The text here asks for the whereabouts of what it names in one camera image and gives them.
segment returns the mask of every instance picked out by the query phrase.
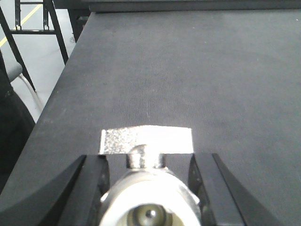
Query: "black fabric surface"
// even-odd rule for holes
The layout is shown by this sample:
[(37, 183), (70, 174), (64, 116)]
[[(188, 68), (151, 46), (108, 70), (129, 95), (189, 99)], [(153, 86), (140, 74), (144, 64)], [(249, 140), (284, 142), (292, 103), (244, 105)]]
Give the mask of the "black fabric surface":
[(300, 41), (298, 10), (92, 14), (0, 210), (97, 153), (101, 129), (155, 124), (191, 127), (196, 152), (219, 153), (284, 225), (299, 226)]

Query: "metal object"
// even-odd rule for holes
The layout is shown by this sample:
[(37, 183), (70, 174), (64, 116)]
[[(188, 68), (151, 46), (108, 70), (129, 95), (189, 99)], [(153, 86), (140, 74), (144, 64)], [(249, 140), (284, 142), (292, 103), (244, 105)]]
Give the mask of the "metal object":
[[(24, 30), (21, 26), (21, 5), (43, 5), (43, 30), (33, 29), (33, 30)], [(54, 29), (49, 29), (49, 18), (50, 14), (51, 21)], [(20, 1), (15, 0), (15, 30), (10, 30), (12, 34), (55, 34), (57, 38), (58, 45), (63, 57), (63, 61), (66, 64), (68, 61), (68, 53), (63, 40), (61, 28), (57, 19), (55, 8), (52, 0), (43, 0), (43, 1)]]
[(32, 79), (30, 78), (30, 75), (27, 71), (27, 68), (24, 64), (24, 61), (21, 57), (21, 54), (19, 52), (18, 46), (16, 45), (15, 39), (12, 35), (11, 30), (9, 29), (8, 23), (4, 17), (4, 14), (2, 12), (2, 8), (0, 6), (0, 23), (1, 23), (1, 27), (3, 29), (3, 32), (8, 40), (9, 46), (16, 58), (16, 61), (22, 66), (22, 74), (24, 75), (24, 77), (28, 80), (28, 82), (30, 83), (31, 87), (33, 88), (33, 90), (35, 91), (35, 87), (33, 85)]
[(127, 154), (127, 167), (130, 169), (157, 169), (165, 166), (165, 155), (149, 145), (136, 146)]
[[(199, 199), (188, 187), (167, 169), (130, 170), (102, 198), (99, 226), (200, 226)], [(147, 220), (155, 211), (165, 214), (161, 218)], [(135, 216), (141, 219), (135, 224)]]
[(190, 128), (144, 125), (102, 130), (98, 154), (127, 154), (138, 145), (160, 153), (193, 153)]
[(189, 128), (103, 130), (100, 153), (127, 154), (130, 170), (101, 198), (99, 226), (200, 226), (198, 197), (165, 163), (183, 150), (193, 152)]

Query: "gray floor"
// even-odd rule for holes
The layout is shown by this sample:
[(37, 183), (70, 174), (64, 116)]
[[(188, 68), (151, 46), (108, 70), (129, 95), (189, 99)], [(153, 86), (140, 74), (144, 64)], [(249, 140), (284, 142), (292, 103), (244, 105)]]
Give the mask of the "gray floor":
[[(1, 8), (10, 28), (14, 28), (15, 8), (14, 1), (1, 0)], [(23, 5), (21, 19), (23, 19), (35, 5)], [(57, 17), (62, 29), (68, 55), (72, 52), (75, 42), (66, 10), (57, 9)], [(39, 8), (23, 25), (24, 29), (41, 29), (43, 26), (42, 8)], [(0, 29), (0, 40), (5, 35)], [(16, 44), (23, 57), (27, 70), (36, 87), (37, 94), (43, 105), (46, 104), (63, 68), (64, 63), (55, 35), (14, 35)], [(14, 57), (9, 44), (6, 42), (1, 48), (4, 59)], [(41, 112), (35, 104), (26, 85), (19, 79), (12, 82), (14, 90), (24, 101), (35, 121)]]

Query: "gray chair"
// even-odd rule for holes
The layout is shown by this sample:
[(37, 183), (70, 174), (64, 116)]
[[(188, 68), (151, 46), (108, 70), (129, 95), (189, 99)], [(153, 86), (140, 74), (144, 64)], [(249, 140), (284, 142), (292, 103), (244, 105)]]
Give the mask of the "gray chair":
[(38, 109), (40, 111), (43, 110), (43, 104), (41, 100), (39, 99), (37, 93), (33, 90), (32, 86), (28, 82), (28, 80), (22, 75), (22, 66), (13, 58), (13, 57), (6, 57), (4, 58), (5, 68), (8, 73), (8, 79), (10, 82), (15, 80), (17, 77), (19, 77), (27, 86), (29, 89), (32, 98), (34, 99)]

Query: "yellow floor line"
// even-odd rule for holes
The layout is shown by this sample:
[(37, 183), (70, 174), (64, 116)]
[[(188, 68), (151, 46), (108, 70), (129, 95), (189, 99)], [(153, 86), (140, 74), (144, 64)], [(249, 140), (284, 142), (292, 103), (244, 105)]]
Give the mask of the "yellow floor line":
[[(41, 8), (42, 5), (37, 5), (35, 8), (33, 8), (32, 11), (30, 11), (29, 14), (27, 14), (26, 17), (24, 17), (23, 20), (21, 20), (21, 26), (36, 12), (38, 11), (39, 8)], [(7, 42), (7, 38), (4, 37), (1, 41), (0, 41), (0, 47), (4, 45), (4, 43)]]

